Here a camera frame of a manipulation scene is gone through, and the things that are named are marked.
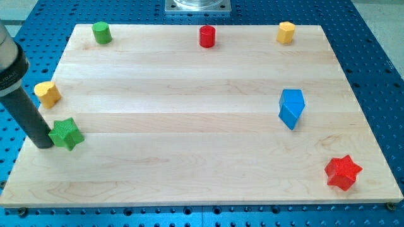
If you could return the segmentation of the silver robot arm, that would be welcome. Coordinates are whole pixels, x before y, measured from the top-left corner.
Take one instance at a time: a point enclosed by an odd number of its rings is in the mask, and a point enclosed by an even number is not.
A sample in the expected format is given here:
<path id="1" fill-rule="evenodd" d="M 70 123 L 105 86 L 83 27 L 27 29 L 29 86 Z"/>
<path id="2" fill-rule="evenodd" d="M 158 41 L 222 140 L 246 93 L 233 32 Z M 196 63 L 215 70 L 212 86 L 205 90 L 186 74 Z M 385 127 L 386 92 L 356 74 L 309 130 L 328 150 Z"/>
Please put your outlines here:
<path id="1" fill-rule="evenodd" d="M 21 86 L 22 77 L 29 66 L 22 47 L 1 23 L 1 96 L 6 96 Z"/>

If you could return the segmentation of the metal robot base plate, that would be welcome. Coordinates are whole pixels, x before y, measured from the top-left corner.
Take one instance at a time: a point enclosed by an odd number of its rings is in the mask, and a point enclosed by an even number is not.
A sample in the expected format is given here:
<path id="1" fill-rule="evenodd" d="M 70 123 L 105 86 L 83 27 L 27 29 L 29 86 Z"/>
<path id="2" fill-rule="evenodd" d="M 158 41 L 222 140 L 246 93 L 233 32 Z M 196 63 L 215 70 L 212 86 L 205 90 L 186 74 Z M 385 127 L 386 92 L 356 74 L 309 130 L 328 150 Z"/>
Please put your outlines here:
<path id="1" fill-rule="evenodd" d="M 169 13 L 229 13 L 231 0 L 165 0 L 165 12 Z"/>

